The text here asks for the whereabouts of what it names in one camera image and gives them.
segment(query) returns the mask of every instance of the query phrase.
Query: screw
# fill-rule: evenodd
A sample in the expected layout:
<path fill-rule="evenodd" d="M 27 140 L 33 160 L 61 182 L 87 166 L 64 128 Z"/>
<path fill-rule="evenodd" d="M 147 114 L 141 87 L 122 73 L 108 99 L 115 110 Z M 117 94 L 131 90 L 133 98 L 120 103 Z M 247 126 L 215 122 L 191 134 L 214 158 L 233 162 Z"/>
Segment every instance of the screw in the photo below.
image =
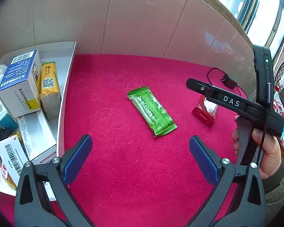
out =
<path fill-rule="evenodd" d="M 222 159 L 222 162 L 226 165 L 228 165 L 230 163 L 229 159 L 228 158 L 223 158 Z"/>
<path fill-rule="evenodd" d="M 252 168 L 257 168 L 257 164 L 254 163 L 254 162 L 250 163 L 250 166 L 251 166 Z"/>
<path fill-rule="evenodd" d="M 30 162 L 30 161 L 27 161 L 27 162 L 25 162 L 25 164 L 24 164 L 25 167 L 30 167 L 30 165 L 31 165 L 31 162 Z"/>
<path fill-rule="evenodd" d="M 52 159 L 52 162 L 53 162 L 54 164 L 58 163 L 59 161 L 60 161 L 60 158 L 59 158 L 59 157 L 54 157 L 54 158 Z"/>

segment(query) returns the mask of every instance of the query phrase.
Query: green snack package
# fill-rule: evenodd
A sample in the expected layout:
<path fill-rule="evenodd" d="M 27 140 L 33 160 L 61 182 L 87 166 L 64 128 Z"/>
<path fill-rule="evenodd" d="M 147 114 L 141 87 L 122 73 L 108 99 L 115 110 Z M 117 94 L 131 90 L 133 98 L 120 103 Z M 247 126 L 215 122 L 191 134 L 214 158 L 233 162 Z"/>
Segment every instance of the green snack package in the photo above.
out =
<path fill-rule="evenodd" d="M 138 108 L 155 135 L 165 135 L 177 128 L 173 119 L 166 112 L 148 87 L 134 89 L 127 97 Z"/>

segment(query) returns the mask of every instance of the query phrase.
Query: qr code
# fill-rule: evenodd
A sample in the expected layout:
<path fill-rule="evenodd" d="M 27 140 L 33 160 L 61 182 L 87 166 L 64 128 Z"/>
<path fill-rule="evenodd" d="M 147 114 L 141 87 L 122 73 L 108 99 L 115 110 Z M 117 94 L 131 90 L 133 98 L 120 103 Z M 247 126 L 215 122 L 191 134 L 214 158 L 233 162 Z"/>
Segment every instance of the qr code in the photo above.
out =
<path fill-rule="evenodd" d="M 53 78 L 46 78 L 42 81 L 42 88 L 51 88 L 55 87 L 54 79 Z"/>

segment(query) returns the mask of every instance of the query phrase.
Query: teal box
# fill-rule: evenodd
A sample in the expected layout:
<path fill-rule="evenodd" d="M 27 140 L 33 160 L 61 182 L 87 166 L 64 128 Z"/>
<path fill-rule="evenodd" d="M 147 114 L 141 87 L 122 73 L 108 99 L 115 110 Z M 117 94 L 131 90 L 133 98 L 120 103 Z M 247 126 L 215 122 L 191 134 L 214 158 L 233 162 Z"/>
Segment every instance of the teal box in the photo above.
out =
<path fill-rule="evenodd" d="M 2 126 L 5 129 L 9 129 L 11 132 L 14 132 L 16 129 L 18 129 L 18 124 L 12 118 L 8 111 L 6 110 L 5 106 L 0 100 L 0 126 Z"/>

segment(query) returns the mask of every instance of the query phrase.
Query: human hand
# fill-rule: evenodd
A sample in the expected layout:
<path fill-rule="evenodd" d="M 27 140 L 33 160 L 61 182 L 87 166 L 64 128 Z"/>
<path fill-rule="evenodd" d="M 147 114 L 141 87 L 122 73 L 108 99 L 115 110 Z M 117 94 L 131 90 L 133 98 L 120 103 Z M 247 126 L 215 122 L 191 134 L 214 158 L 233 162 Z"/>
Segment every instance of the human hand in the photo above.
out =
<path fill-rule="evenodd" d="M 256 142 L 256 144 L 261 143 L 263 131 L 259 129 L 254 129 L 252 132 L 252 138 Z M 231 139 L 233 140 L 233 149 L 235 154 L 238 154 L 239 150 L 239 133 L 238 130 L 234 130 Z M 259 172 L 261 179 L 264 180 L 270 176 L 272 176 L 281 165 L 281 148 L 277 141 L 277 139 L 266 133 L 264 142 L 263 142 L 263 158 L 259 167 Z"/>

